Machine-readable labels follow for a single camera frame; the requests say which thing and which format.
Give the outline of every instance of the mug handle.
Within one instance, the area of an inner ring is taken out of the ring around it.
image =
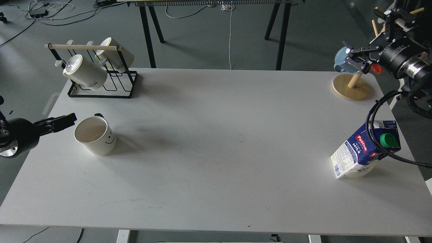
[[[333,66],[333,68],[338,73],[342,73],[345,71],[345,69],[341,68],[339,65],[336,65],[336,64]]]

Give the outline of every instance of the wooden dowel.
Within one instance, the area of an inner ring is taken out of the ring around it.
[[[416,13],[419,13],[419,12],[423,12],[424,10],[425,10],[425,8],[419,8],[419,9],[416,9],[414,11],[411,11],[410,14],[416,14]]]
[[[378,7],[375,7],[376,10],[380,11],[381,13],[384,13],[381,9],[379,9]]]
[[[354,74],[348,83],[348,88],[351,88],[351,89],[354,88],[356,86],[356,82],[360,79],[362,74],[363,74],[362,72],[358,72],[358,73]]]
[[[375,37],[378,36],[377,25],[375,24],[375,19],[372,20],[372,27],[374,28]]]
[[[54,45],[46,44],[47,49],[68,49],[68,50],[104,50],[104,51],[117,51],[116,46],[108,45]]]

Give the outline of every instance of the black metal mug rack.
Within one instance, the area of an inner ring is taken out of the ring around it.
[[[87,97],[87,98],[117,98],[117,99],[130,99],[132,96],[132,92],[135,88],[135,84],[137,81],[138,73],[136,71],[130,71],[129,67],[126,64],[124,56],[122,54],[121,46],[99,46],[92,45],[92,42],[88,42],[87,45],[69,45],[69,43],[73,43],[73,41],[69,41],[68,45],[54,45],[47,44],[45,48],[49,49],[51,53],[54,55],[56,61],[56,66],[66,68],[66,62],[60,57],[56,49],[66,49],[69,54],[74,56],[77,54],[75,50],[86,50],[92,62],[95,62],[90,54],[90,51],[94,53],[95,56],[98,57],[99,60],[102,60],[97,53],[96,50],[105,50],[105,51],[116,51],[120,57],[120,60],[126,70],[125,73],[120,73],[116,70],[109,70],[106,63],[109,63],[111,67],[113,67],[111,61],[106,59],[106,62],[102,63],[106,72],[108,73],[107,80],[104,85],[97,89],[91,90],[87,89],[84,85],[79,85],[73,80],[70,79],[72,85],[67,92],[69,97]]]

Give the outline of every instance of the white mug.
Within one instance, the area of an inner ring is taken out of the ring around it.
[[[100,44],[102,46],[112,45],[112,46],[121,46],[117,41],[115,41],[112,37],[106,38],[102,43]],[[127,67],[130,67],[133,63],[135,56],[130,53],[126,48],[123,47],[121,50],[121,53],[123,54],[123,58],[126,62]],[[126,72],[126,68],[123,66],[123,63],[121,62],[120,56],[116,51],[104,51],[104,50],[97,50],[95,58],[97,60],[101,60],[103,58],[108,59],[105,64],[108,68],[116,70],[120,73]]]
[[[91,90],[96,90],[104,85],[107,80],[107,72],[95,63],[77,54],[69,59],[63,76],[84,85]]]
[[[111,152],[117,143],[107,120],[99,113],[82,120],[73,135],[88,151],[98,156]]]

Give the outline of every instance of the green bottle cap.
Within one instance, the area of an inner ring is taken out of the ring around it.
[[[381,145],[387,148],[397,148],[396,138],[391,133],[383,133],[380,137]]]

